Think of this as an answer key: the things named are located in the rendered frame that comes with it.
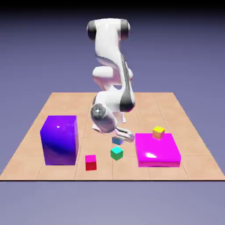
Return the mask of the small yellow cube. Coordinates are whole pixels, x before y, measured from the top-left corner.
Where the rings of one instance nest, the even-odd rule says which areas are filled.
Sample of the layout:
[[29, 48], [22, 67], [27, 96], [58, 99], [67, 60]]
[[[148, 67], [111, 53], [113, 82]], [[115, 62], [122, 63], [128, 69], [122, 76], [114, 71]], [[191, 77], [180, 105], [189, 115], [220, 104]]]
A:
[[162, 139], [165, 133], [165, 128], [156, 126], [152, 130], [152, 137], [155, 139]]

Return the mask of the small green cube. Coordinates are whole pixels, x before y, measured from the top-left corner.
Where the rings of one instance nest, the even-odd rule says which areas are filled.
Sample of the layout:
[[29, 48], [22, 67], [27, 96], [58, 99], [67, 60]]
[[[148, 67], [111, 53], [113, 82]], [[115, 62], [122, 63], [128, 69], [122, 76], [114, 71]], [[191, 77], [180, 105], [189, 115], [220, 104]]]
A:
[[110, 150], [110, 155], [114, 160], [119, 160], [123, 158], [123, 150], [116, 146]]

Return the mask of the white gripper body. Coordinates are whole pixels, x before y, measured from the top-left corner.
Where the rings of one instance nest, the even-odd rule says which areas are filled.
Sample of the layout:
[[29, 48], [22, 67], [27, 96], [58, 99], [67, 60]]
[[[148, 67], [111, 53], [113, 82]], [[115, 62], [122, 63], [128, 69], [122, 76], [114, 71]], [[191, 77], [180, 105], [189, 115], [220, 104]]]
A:
[[118, 137], [124, 141], [127, 141], [127, 142], [134, 141], [135, 135], [130, 130], [116, 127], [115, 132], [116, 132], [116, 137]]

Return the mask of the small red cube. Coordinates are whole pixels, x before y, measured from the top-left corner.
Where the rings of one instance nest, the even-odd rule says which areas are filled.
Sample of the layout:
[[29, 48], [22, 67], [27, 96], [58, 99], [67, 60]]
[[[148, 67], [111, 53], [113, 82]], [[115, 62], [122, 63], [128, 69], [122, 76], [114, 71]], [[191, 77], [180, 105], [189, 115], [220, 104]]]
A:
[[87, 171], [97, 170], [96, 155], [86, 155], [85, 156], [85, 168]]

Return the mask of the large purple box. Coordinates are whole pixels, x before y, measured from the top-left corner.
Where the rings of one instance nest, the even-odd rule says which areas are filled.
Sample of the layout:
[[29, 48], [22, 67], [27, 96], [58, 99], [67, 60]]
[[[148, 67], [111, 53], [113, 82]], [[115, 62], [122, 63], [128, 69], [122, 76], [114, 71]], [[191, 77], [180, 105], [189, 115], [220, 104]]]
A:
[[75, 165], [79, 150], [77, 116], [49, 115], [40, 137], [46, 165]]

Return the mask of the large magenta box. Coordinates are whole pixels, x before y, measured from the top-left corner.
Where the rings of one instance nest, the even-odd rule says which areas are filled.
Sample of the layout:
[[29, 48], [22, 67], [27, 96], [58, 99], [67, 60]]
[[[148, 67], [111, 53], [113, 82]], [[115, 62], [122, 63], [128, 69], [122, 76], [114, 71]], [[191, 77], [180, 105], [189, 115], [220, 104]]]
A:
[[152, 133], [136, 133], [135, 147], [139, 167], [179, 167], [181, 154], [171, 133], [156, 139]]

